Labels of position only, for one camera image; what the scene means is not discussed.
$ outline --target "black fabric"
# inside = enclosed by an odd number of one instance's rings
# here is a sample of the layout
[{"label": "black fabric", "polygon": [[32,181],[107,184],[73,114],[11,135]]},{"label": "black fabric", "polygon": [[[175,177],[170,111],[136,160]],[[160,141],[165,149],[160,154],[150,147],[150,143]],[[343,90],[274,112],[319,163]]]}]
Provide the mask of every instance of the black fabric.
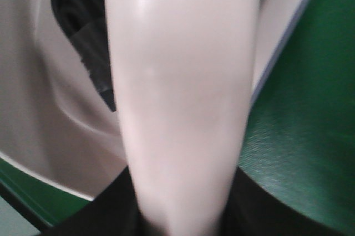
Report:
[{"label": "black fabric", "polygon": [[143,236],[132,181],[126,168],[97,198],[41,236]]},{"label": "black fabric", "polygon": [[51,0],[51,3],[59,26],[81,56],[97,92],[115,111],[104,0]]},{"label": "black fabric", "polygon": [[[144,220],[126,168],[94,201],[41,236],[144,236]],[[338,236],[295,212],[260,188],[238,168],[221,236]]]}]

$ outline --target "white plastic handle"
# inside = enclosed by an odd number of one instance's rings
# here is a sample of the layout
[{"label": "white plastic handle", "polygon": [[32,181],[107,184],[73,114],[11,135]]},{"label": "white plastic handle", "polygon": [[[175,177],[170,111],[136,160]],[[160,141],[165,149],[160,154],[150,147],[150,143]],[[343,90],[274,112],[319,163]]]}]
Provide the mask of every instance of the white plastic handle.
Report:
[{"label": "white plastic handle", "polygon": [[144,217],[216,235],[250,108],[258,0],[106,0],[114,92]]}]

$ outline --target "green surface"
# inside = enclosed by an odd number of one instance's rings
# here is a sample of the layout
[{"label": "green surface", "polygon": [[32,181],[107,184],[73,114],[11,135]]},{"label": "green surface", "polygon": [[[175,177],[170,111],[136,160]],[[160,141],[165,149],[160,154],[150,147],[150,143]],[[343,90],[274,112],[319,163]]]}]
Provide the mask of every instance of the green surface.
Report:
[{"label": "green surface", "polygon": [[1,197],[0,217],[0,235],[29,236],[39,232]]},{"label": "green surface", "polygon": [[355,235],[355,0],[311,0],[248,121],[241,168]]},{"label": "green surface", "polygon": [[88,203],[23,173],[2,159],[0,181],[49,226],[66,219]]}]

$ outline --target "black cable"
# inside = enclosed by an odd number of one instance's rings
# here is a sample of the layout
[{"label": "black cable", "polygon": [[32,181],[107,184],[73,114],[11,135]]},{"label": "black cable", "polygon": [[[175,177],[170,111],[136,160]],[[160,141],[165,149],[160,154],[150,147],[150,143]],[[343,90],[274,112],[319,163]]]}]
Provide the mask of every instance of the black cable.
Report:
[{"label": "black cable", "polygon": [[104,0],[51,0],[51,4],[59,26],[81,56],[97,92],[115,111]]}]

